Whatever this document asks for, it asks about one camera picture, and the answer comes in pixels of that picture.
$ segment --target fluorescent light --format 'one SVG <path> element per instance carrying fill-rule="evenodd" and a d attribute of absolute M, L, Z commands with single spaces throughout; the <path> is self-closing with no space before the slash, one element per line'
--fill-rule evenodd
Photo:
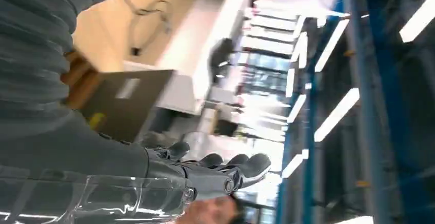
<path fill-rule="evenodd" d="M 260 127 L 258 125 L 255 125 L 255 124 L 251 125 L 250 123 L 247 123 L 246 125 L 248 125 L 249 128 L 254 129 L 256 131 L 259 131 L 259 132 L 262 132 L 262 133 L 268 133 L 270 135 L 279 135 L 279 136 L 285 135 L 284 131 L 275 130 L 272 128 L 263 128 L 263 127 Z"/>
<path fill-rule="evenodd" d="M 289 69 L 287 72 L 286 97 L 293 96 L 294 74 L 294 69 Z"/>
<path fill-rule="evenodd" d="M 288 108 L 290 105 L 284 104 L 282 102 L 277 101 L 273 96 L 269 97 L 263 97 L 258 95 L 250 95 L 250 94 L 242 94 L 240 97 L 244 100 L 244 105 L 246 107 L 252 106 L 252 107 L 283 107 Z"/>
<path fill-rule="evenodd" d="M 251 30 L 249 30 L 248 32 L 245 33 L 245 35 L 277 39 L 277 40 L 281 40 L 281 41 L 285 41 L 285 42 L 293 42 L 294 41 L 293 34 L 266 31 L 261 27 L 252 27 Z"/>
<path fill-rule="evenodd" d="M 281 125 L 281 126 L 287 125 L 287 123 L 284 121 L 275 120 L 275 119 L 271 119 L 271 118 L 263 117 L 263 116 L 258 116 L 256 114 L 244 113 L 241 115 L 241 118 L 244 119 L 243 123 L 248 123 L 248 122 L 253 121 L 253 120 L 261 120 L 261 121 L 264 121 L 266 123 L 272 123 L 272 124 Z"/>
<path fill-rule="evenodd" d="M 339 123 L 339 121 L 347 114 L 347 112 L 360 99 L 360 91 L 358 88 L 352 88 L 339 102 L 336 108 L 325 119 L 322 125 L 314 133 L 314 141 L 321 142 L 326 135 Z"/>
<path fill-rule="evenodd" d="M 281 136 L 277 133 L 269 133 L 269 132 L 265 132 L 263 130 L 257 130 L 257 129 L 253 129 L 253 128 L 245 128 L 245 129 L 243 129 L 243 132 L 253 134 L 253 135 L 256 135 L 258 137 L 261 137 L 264 139 L 269 139 L 272 141 L 277 141 L 277 142 L 285 141 L 285 137 Z"/>
<path fill-rule="evenodd" d="M 400 30 L 400 36 L 404 43 L 411 42 L 426 28 L 435 18 L 435 0 L 426 0 L 417 12 L 409 19 Z"/>
<path fill-rule="evenodd" d="M 346 29 L 348 24 L 349 24 L 349 19 L 345 19 L 345 20 L 342 20 L 339 22 L 339 24 L 335 28 L 335 31 L 332 33 L 331 39 L 329 40 L 328 44 L 326 45 L 325 50 L 323 51 L 317 64 L 315 65 L 316 72 L 321 72 L 323 70 L 326 62 L 328 61 L 329 57 L 331 56 L 332 51 L 334 50 L 335 46 L 337 45 L 338 41 L 340 40 L 340 37 L 344 33 L 344 30 Z"/>
<path fill-rule="evenodd" d="M 294 38 L 299 37 L 299 34 L 301 34 L 302 28 L 304 27 L 304 22 L 306 19 L 307 19 L 307 17 L 304 15 L 299 16 L 298 22 L 296 23 L 296 27 L 294 28 L 294 31 L 293 31 Z"/>
<path fill-rule="evenodd" d="M 336 224 L 373 224 L 373 217 L 360 216 L 354 219 L 345 220 Z"/>
<path fill-rule="evenodd" d="M 303 160 L 308 160 L 309 157 L 310 157 L 310 150 L 303 149 L 302 150 L 302 159 Z"/>
<path fill-rule="evenodd" d="M 299 48 L 299 68 L 303 69 L 307 66 L 307 51 L 308 51 L 308 35 L 307 32 L 301 33 L 301 45 Z"/>
<path fill-rule="evenodd" d="M 225 61 L 225 62 L 223 62 L 223 63 L 220 63 L 220 64 L 219 64 L 219 67 L 223 67 L 223 66 L 225 66 L 225 65 L 227 65 L 227 64 L 228 64 L 228 62 Z"/>
<path fill-rule="evenodd" d="M 243 37 L 241 42 L 242 47 L 249 47 L 254 49 L 261 49 L 266 51 L 273 51 L 290 55 L 293 53 L 293 45 L 286 43 L 278 43 L 265 39 Z"/>
<path fill-rule="evenodd" d="M 268 8 L 274 10 L 290 11 L 292 13 L 304 15 L 305 17 L 325 17 L 325 16 L 339 16 L 346 17 L 349 13 L 336 12 L 325 8 L 312 7 L 310 4 L 284 4 L 271 1 L 255 1 L 257 7 Z"/>
<path fill-rule="evenodd" d="M 298 154 L 294 156 L 294 158 L 289 162 L 289 164 L 286 166 L 286 168 L 283 170 L 283 173 L 281 174 L 282 178 L 288 178 L 290 175 L 301 165 L 303 162 L 303 157 L 301 154 Z"/>
<path fill-rule="evenodd" d="M 326 25 L 326 16 L 317 18 L 317 28 L 323 28 Z"/>
<path fill-rule="evenodd" d="M 252 25 L 264 26 L 269 28 L 283 29 L 283 30 L 294 30 L 296 27 L 296 23 L 292 21 L 275 19 L 275 18 L 267 18 L 263 16 L 256 16 L 251 20 Z"/>
<path fill-rule="evenodd" d="M 257 109 L 253 109 L 253 108 L 243 108 L 242 109 L 243 112 L 248 113 L 248 114 L 252 114 L 254 116 L 267 116 L 270 118 L 275 118 L 275 119 L 279 119 L 279 120 L 285 120 L 287 119 L 285 116 L 281 116 L 281 115 L 275 115 L 266 111 L 262 111 L 262 110 L 257 110 Z"/>
<path fill-rule="evenodd" d="M 11 214 L 10 212 L 0 212 L 0 215 L 6 215 L 7 217 L 9 217 L 10 214 Z M 53 220 L 59 218 L 59 216 L 54 216 L 54 215 L 30 215 L 30 214 L 20 214 L 19 217 L 38 218 L 38 219 L 44 218 L 44 219 L 53 219 Z"/>
<path fill-rule="evenodd" d="M 273 16 L 276 18 L 281 18 L 286 20 L 296 20 L 296 15 L 288 11 L 276 11 L 276 10 L 263 9 L 260 10 L 257 13 L 257 15 Z"/>
<path fill-rule="evenodd" d="M 287 123 L 285 123 L 285 122 L 283 122 L 283 121 L 279 121 L 279 120 L 274 120 L 274 119 L 270 119 L 270 118 L 267 118 L 267 117 L 262 117 L 262 116 L 260 116 L 260 117 L 258 117 L 257 118 L 258 120 L 262 120 L 262 121 L 265 121 L 265 122 L 267 122 L 267 123 L 272 123 L 272 124 L 277 124 L 277 125 L 287 125 Z"/>
<path fill-rule="evenodd" d="M 305 94 L 302 94 L 298 97 L 298 99 L 296 100 L 296 103 L 294 104 L 293 109 L 291 109 L 291 111 L 290 111 L 290 115 L 287 118 L 288 123 L 294 122 L 294 120 L 296 119 L 296 117 L 299 114 L 299 111 L 301 110 L 302 106 L 304 105 L 306 99 L 307 99 L 307 95 L 305 95 Z"/>

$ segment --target black cable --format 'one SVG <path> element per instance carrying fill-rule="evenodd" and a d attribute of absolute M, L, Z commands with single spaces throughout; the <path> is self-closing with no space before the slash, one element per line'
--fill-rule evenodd
<path fill-rule="evenodd" d="M 171 31 L 170 18 L 173 15 L 173 7 L 172 4 L 166 0 L 155 0 L 151 2 L 145 9 L 136 8 L 136 6 L 133 4 L 131 0 L 124 0 L 124 2 L 130 8 L 131 12 L 135 15 L 128 29 L 127 42 L 131 49 L 131 55 L 139 56 L 144 49 L 147 49 L 148 46 L 155 41 L 157 36 L 162 31 L 165 31 L 165 33 L 167 34 L 170 33 Z M 156 7 L 159 4 L 165 4 L 166 10 L 156 9 Z M 136 47 L 134 43 L 134 31 L 136 29 L 137 24 L 139 23 L 142 16 L 148 16 L 154 13 L 160 14 L 160 20 L 162 23 L 155 28 L 151 36 L 143 44 Z"/>

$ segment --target person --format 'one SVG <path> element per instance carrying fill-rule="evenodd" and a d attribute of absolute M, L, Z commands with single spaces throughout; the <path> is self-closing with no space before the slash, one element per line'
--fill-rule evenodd
<path fill-rule="evenodd" d="M 244 224 L 245 209 L 234 194 L 195 201 L 175 224 Z"/>

